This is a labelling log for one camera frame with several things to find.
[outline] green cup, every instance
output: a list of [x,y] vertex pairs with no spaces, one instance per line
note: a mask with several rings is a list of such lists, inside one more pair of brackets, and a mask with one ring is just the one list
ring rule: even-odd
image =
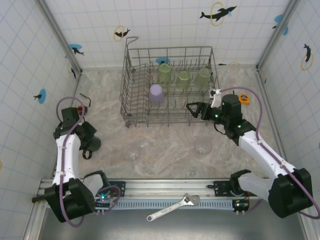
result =
[[180,90],[187,90],[190,86],[190,73],[188,71],[182,71],[179,73],[176,80],[176,87]]
[[211,72],[208,68],[200,68],[194,79],[194,85],[200,89],[208,87]]
[[161,63],[158,68],[158,78],[156,83],[162,88],[168,88],[171,85],[171,66],[167,63]]

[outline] dish rack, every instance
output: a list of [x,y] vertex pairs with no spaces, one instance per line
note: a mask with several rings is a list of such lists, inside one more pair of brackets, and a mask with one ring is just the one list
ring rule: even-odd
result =
[[[127,37],[125,41],[123,70],[120,88],[120,114],[129,127],[137,124],[206,123],[193,118],[186,104],[194,102],[211,103],[209,89],[219,86],[213,48],[210,46],[130,48],[136,45],[138,37]],[[152,104],[149,90],[157,83],[160,61],[171,67],[171,85],[163,89],[164,102]],[[199,69],[206,67],[211,71],[210,81],[205,88],[197,88],[194,78]],[[187,90],[176,88],[178,74],[190,72],[190,87]]]

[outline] white tiled wall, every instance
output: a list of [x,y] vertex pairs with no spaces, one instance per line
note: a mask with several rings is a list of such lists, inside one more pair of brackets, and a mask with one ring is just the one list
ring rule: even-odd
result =
[[302,0],[288,27],[264,68],[265,85],[288,160],[311,173],[320,203],[320,1]]
[[[0,239],[22,239],[52,172],[55,106],[73,93],[67,59],[34,0],[0,1]],[[46,89],[44,104],[34,100]]]
[[[139,37],[139,48],[212,46],[217,64],[257,64],[275,31],[275,17],[284,13],[289,0],[221,0],[223,8],[236,8],[220,26],[200,19],[201,12],[210,15],[216,0],[46,2],[67,41],[82,46],[84,56],[76,54],[81,67],[103,68],[123,65],[125,38],[132,36]],[[220,8],[216,4],[212,14]],[[117,42],[114,32],[120,25],[130,31]]]

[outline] wrench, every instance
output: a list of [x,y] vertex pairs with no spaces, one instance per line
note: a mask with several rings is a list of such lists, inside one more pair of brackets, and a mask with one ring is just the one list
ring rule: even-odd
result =
[[171,206],[168,206],[160,211],[157,211],[149,216],[146,217],[146,220],[148,222],[152,222],[153,220],[156,220],[163,215],[166,215],[182,206],[190,205],[190,206],[196,206],[200,202],[200,197],[198,195],[192,195],[190,196],[189,194],[185,194],[183,199],[180,202],[177,202]]

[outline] gray floor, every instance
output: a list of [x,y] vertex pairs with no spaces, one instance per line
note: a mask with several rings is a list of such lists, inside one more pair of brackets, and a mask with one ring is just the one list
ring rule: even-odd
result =
[[[202,123],[153,124],[125,127],[120,115],[119,101],[121,70],[89,71],[81,77],[76,96],[85,103],[92,99],[91,108],[85,119],[96,129],[102,146],[93,153],[90,160],[79,159],[80,176],[103,170],[108,178],[132,179],[174,179],[174,178],[226,178],[242,169],[252,170],[256,175],[266,177],[260,166],[233,141],[217,133],[212,124]],[[254,68],[220,67],[218,76],[221,89],[232,86],[249,87],[260,93]],[[258,101],[252,94],[250,105],[242,105],[243,117],[253,125],[259,117]],[[262,119],[260,134],[273,148],[274,135],[267,114]],[[200,155],[194,150],[198,138],[210,138],[212,151]],[[140,147],[140,158],[125,160],[123,148],[128,144]]]
[[223,210],[181,210],[153,222],[155,210],[114,210],[85,216],[82,226],[60,223],[47,209],[40,240],[304,240],[298,214],[277,217],[265,202],[248,215]]

